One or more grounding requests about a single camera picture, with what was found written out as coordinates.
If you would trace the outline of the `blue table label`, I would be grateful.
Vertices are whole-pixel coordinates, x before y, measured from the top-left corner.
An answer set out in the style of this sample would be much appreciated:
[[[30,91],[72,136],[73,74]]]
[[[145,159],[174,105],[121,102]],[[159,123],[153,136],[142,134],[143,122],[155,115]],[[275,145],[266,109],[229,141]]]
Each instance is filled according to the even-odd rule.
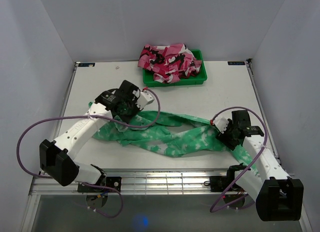
[[[246,63],[244,61],[228,61],[229,66],[245,66]]]
[[[95,63],[79,63],[78,67],[94,67]]]

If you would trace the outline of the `green plastic bin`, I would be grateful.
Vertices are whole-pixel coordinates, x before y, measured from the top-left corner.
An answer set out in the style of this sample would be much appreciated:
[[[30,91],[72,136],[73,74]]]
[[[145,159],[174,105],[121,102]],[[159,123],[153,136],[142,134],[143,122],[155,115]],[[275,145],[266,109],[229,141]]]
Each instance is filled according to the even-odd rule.
[[[172,87],[172,86],[193,86],[193,85],[202,85],[208,78],[205,63],[203,61],[202,52],[200,50],[191,50],[194,57],[197,60],[201,60],[201,67],[199,70],[199,73],[196,76],[190,76],[189,78],[181,78],[176,83],[160,83],[154,80],[153,73],[151,71],[148,71],[146,69],[142,69],[142,80],[143,83],[150,88],[154,87]]]

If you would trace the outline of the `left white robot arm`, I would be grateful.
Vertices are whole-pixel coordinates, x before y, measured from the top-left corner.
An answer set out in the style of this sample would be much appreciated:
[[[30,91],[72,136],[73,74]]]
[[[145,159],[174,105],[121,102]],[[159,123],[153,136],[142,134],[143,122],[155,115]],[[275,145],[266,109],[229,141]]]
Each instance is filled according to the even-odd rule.
[[[129,123],[153,101],[150,93],[127,80],[119,88],[102,92],[95,98],[84,119],[53,141],[45,139],[40,144],[41,169],[62,186],[72,182],[85,182],[94,191],[102,191],[106,186],[103,170],[93,164],[75,162],[77,154],[110,119],[118,117],[122,122]]]

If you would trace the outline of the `right blue table label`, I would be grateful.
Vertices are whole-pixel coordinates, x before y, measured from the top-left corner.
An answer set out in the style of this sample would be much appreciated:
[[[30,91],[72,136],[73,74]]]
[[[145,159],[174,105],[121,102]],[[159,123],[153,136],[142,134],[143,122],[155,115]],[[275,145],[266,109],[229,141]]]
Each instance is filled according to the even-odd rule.
[[[244,61],[228,61],[229,66],[245,66],[246,63]]]

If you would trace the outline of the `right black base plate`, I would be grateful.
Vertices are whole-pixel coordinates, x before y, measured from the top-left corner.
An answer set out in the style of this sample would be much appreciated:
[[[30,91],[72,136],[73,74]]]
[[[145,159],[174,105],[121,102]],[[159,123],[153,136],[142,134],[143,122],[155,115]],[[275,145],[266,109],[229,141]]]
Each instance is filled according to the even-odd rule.
[[[223,192],[224,189],[235,179],[236,176],[209,176],[209,179],[203,183],[205,187],[209,187],[211,192]],[[242,192],[243,188],[237,184],[232,185],[229,192]]]

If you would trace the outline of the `green white tie-dye trousers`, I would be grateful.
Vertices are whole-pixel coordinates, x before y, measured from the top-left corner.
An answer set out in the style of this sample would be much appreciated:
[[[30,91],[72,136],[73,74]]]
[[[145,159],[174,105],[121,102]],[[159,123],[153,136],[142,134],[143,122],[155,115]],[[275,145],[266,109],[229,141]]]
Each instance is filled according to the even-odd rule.
[[[162,112],[149,128],[108,123],[92,137],[97,161],[112,169],[214,169],[251,162],[237,146],[228,149],[216,139],[218,130],[206,119]]]

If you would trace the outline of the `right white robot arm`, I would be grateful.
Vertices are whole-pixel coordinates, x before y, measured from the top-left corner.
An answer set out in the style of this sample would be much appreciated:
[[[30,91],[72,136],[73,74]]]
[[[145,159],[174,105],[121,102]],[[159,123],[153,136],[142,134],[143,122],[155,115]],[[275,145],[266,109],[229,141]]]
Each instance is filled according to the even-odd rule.
[[[227,170],[223,190],[242,188],[255,202],[262,221],[297,221],[301,217],[304,186],[292,178],[278,163],[267,147],[268,131],[265,124],[253,126],[245,107],[231,107],[231,118],[217,113],[210,121],[218,130],[217,139],[227,148],[241,146],[251,157],[248,165],[233,165]]]

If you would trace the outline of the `aluminium frame rail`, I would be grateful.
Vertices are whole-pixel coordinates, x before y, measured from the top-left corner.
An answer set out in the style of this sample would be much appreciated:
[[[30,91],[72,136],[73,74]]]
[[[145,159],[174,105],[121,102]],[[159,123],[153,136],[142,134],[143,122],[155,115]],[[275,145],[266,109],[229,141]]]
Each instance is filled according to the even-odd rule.
[[[204,195],[210,194],[205,186],[211,176],[226,176],[227,169],[206,170],[110,170],[108,177],[120,177],[122,195]],[[72,182],[61,186],[54,179],[34,178],[29,195],[94,195],[101,192],[88,186]]]

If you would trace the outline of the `left blue table label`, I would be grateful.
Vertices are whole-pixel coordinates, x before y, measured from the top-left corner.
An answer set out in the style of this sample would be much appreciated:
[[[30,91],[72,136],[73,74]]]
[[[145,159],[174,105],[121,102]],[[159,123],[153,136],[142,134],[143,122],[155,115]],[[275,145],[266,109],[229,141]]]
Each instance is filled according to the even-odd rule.
[[[94,67],[95,63],[79,63],[78,67]]]

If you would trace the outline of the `pink camouflage trousers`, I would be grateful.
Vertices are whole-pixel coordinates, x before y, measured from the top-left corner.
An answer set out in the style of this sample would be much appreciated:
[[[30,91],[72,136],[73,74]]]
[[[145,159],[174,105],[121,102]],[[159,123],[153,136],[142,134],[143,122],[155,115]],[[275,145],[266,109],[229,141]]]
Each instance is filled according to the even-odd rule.
[[[176,83],[181,78],[196,76],[202,61],[197,60],[185,44],[143,47],[137,66],[153,73],[160,83]]]

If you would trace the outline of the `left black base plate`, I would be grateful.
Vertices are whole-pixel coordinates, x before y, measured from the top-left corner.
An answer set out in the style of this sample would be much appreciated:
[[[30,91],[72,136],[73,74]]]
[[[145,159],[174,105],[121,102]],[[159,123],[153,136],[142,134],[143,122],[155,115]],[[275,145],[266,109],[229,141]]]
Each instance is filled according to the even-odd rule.
[[[119,192],[121,191],[121,185],[122,185],[122,177],[120,176],[108,176],[105,179],[105,182],[103,184],[103,186],[114,188]],[[94,188],[94,187],[82,185],[82,184],[79,184],[77,187],[77,192],[80,192],[80,193],[102,193],[105,191],[106,189]]]

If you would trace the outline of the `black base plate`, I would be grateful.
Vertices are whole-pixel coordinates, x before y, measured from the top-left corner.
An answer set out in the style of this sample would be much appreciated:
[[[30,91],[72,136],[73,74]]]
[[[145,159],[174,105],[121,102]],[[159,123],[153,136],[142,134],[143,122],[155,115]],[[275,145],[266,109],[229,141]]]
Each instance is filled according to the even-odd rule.
[[[120,176],[108,176],[105,179],[105,182],[103,184],[103,186],[114,188],[119,192],[121,191],[121,185],[122,185],[122,177]],[[106,189],[94,188],[94,187],[82,185],[82,184],[79,184],[77,187],[77,192],[80,192],[80,193],[102,193],[105,191]]]
[[[236,176],[209,176],[209,179],[203,183],[205,187],[209,187],[211,192],[223,192],[224,189],[235,179]],[[243,188],[237,184],[232,185],[229,192],[242,192]]]

